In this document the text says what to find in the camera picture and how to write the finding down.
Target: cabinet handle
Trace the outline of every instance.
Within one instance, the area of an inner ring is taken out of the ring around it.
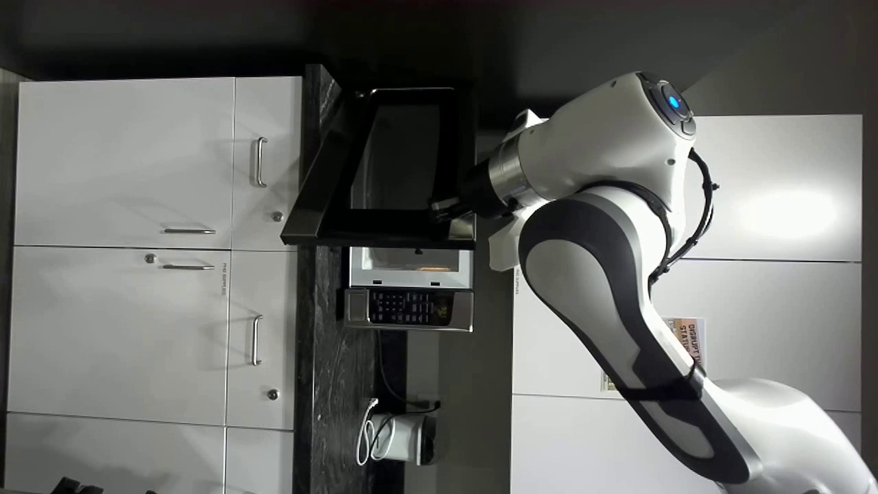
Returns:
[[[258,354],[258,325],[259,325],[259,320],[264,320],[264,316],[258,312],[258,316],[251,316],[250,317],[250,364],[251,366],[258,366],[264,358],[259,358],[259,354]]]
[[[166,236],[213,236],[213,226],[205,224],[165,224],[162,232]]]
[[[269,187],[265,178],[264,178],[264,151],[265,151],[265,136],[255,136],[250,143],[250,183],[264,188]]]
[[[152,253],[146,255],[146,263],[155,263],[158,269],[166,269],[166,270],[210,270],[213,269],[210,263],[166,263]]]

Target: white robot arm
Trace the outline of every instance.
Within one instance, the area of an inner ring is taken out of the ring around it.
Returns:
[[[683,172],[697,136],[664,80],[618,75],[548,121],[526,117],[461,200],[521,224],[530,287],[575,331],[619,395],[687,469],[730,494],[878,494],[848,435],[777,380],[714,383],[650,301],[683,232]]]

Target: drawer handle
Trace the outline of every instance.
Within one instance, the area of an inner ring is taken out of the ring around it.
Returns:
[[[259,351],[258,351],[258,325],[259,325],[264,316],[251,316],[250,317],[250,364],[258,366],[264,364]]]
[[[213,236],[213,226],[205,224],[165,224],[162,232],[166,236]]]
[[[250,143],[250,183],[264,188],[269,187],[265,178],[264,178],[264,152],[265,152],[265,136],[255,136]]]
[[[155,263],[158,269],[166,269],[166,270],[210,270],[213,269],[210,263],[170,263],[152,253],[146,255],[146,263]]]

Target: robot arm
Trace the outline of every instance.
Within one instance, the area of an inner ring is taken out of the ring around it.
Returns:
[[[773,380],[714,383],[650,301],[650,273],[683,229],[683,96],[624,74],[530,122],[475,170],[464,200],[483,215],[548,200],[521,224],[523,280],[659,442],[730,494],[874,494],[815,399]]]

